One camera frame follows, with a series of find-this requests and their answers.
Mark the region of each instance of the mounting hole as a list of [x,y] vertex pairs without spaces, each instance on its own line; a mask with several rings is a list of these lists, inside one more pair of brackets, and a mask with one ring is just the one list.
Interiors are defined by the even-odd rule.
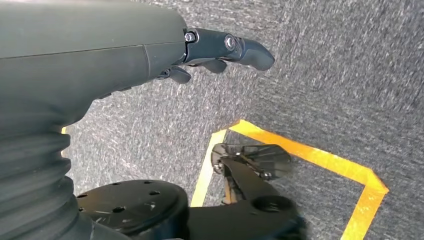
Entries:
[[161,194],[159,191],[151,191],[151,192],[149,193],[149,195],[151,195],[151,196],[159,195],[159,194]]
[[292,201],[283,196],[261,196],[253,200],[252,205],[266,213],[279,213],[293,207]]
[[117,207],[115,207],[114,209],[112,209],[112,212],[114,212],[114,213],[121,213],[121,212],[123,212],[125,210],[125,207],[124,206],[117,206]]
[[82,199],[82,198],[85,198],[87,196],[88,196],[87,194],[83,193],[83,194],[78,195],[76,198],[77,199]]

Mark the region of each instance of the robot forearm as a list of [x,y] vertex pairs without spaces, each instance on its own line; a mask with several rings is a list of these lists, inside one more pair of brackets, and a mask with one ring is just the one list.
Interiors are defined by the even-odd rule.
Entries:
[[155,78],[190,80],[181,65],[222,72],[225,61],[267,70],[259,43],[187,28],[146,4],[0,1],[0,239],[128,239],[79,214],[70,138],[93,100]]

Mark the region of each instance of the yellow tape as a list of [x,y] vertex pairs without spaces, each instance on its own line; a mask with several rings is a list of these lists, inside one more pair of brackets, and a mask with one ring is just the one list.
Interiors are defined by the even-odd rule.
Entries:
[[292,155],[365,185],[341,237],[342,240],[364,239],[384,196],[389,192],[373,170],[329,152],[265,131],[245,120],[240,120],[229,129],[264,144],[280,145]]
[[197,180],[196,187],[194,189],[193,197],[191,199],[190,207],[201,207],[205,202],[206,193],[208,192],[209,183],[212,179],[214,170],[211,164],[212,149],[216,144],[224,142],[227,130],[221,130],[212,134],[209,145],[204,156],[203,165],[201,166],[199,178]]

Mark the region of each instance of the robotic finger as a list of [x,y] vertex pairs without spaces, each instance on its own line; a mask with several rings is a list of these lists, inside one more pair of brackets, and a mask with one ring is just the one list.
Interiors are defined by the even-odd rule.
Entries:
[[[227,62],[252,66],[259,71],[270,69],[275,59],[259,42],[236,37],[227,32],[203,28],[189,28],[185,31],[186,53],[177,66],[205,67],[215,74],[225,71]],[[171,78],[178,83],[187,83],[191,76],[182,68],[164,70],[158,79]]]

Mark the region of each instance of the yellow tape line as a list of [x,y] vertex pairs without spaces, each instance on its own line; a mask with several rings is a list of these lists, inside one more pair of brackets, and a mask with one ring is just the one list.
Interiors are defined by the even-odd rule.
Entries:
[[[65,126],[62,128],[62,134],[66,134],[66,127]],[[60,154],[63,157],[64,156],[64,151],[61,151]]]
[[280,145],[292,155],[365,185],[341,237],[342,240],[364,239],[384,196],[389,192],[373,170],[329,152],[265,131],[245,120],[240,120],[229,129],[264,144]]
[[201,207],[205,202],[206,193],[208,192],[209,183],[212,179],[214,170],[211,164],[212,149],[216,144],[224,142],[227,130],[221,130],[212,134],[209,145],[204,156],[203,165],[201,166],[199,178],[197,180],[196,187],[194,189],[193,197],[191,199],[190,207]]

